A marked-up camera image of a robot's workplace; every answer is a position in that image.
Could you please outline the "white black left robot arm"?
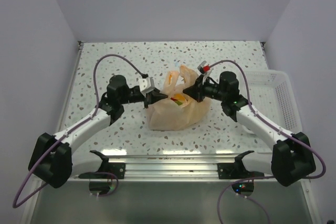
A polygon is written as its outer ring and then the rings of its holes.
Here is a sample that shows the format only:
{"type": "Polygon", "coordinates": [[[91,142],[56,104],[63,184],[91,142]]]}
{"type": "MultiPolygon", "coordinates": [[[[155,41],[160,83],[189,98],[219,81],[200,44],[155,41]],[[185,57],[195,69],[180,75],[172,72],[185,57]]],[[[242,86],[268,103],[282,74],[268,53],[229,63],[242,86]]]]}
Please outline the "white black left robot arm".
{"type": "Polygon", "coordinates": [[[154,86],[150,77],[140,79],[130,88],[124,76],[110,78],[107,90],[96,108],[75,125],[50,135],[42,134],[35,145],[28,170],[53,188],[61,187],[70,177],[85,174],[97,178],[112,177],[109,159],[91,151],[86,160],[73,159],[75,151],[98,132],[116,122],[124,113],[124,105],[142,102],[145,108],[168,96],[154,86]]]}

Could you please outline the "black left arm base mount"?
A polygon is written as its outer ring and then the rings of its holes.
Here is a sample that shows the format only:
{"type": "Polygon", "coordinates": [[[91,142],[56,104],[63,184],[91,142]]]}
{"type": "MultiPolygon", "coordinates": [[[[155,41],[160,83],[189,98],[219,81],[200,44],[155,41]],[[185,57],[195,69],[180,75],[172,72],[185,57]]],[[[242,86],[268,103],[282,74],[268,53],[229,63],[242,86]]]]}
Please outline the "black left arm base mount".
{"type": "Polygon", "coordinates": [[[91,150],[89,158],[80,163],[78,178],[80,179],[124,179],[126,164],[122,162],[110,162],[109,157],[101,152],[91,150]]]}

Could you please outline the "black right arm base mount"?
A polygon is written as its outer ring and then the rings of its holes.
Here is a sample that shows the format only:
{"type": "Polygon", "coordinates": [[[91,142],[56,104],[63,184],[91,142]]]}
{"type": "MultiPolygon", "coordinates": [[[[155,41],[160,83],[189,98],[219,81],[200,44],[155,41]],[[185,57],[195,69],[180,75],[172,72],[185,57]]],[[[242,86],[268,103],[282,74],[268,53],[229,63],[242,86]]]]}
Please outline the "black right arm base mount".
{"type": "Polygon", "coordinates": [[[218,163],[217,173],[219,179],[243,179],[251,177],[264,177],[264,173],[260,172],[249,172],[243,166],[243,157],[248,154],[255,153],[254,151],[246,151],[239,154],[234,158],[233,163],[218,163]]]}

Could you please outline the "banana print plastic bag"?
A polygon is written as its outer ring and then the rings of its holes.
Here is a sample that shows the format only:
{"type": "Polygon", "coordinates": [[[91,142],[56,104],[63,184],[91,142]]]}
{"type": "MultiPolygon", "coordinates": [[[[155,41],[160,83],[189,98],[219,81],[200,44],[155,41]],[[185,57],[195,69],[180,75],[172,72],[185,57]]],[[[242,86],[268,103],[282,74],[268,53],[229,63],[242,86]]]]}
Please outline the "banana print plastic bag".
{"type": "Polygon", "coordinates": [[[146,109],[149,129],[155,131],[179,131],[201,121],[211,108],[211,100],[205,98],[202,102],[183,93],[183,89],[192,86],[198,74],[181,65],[179,70],[169,71],[161,92],[168,95],[146,109]],[[171,98],[183,102],[178,106],[171,98]]]}

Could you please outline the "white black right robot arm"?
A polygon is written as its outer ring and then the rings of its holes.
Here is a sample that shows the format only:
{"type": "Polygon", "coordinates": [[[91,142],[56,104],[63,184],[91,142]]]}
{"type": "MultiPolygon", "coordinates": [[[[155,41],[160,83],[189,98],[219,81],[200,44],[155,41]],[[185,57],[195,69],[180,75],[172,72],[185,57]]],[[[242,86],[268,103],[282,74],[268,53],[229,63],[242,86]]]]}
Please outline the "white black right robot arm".
{"type": "Polygon", "coordinates": [[[252,131],[270,148],[270,154],[246,151],[236,156],[232,169],[225,169],[229,178],[268,174],[287,187],[316,171],[308,137],[281,128],[250,105],[241,95],[233,72],[222,72],[219,82],[200,75],[183,93],[197,102],[205,98],[220,101],[227,117],[252,131]]]}

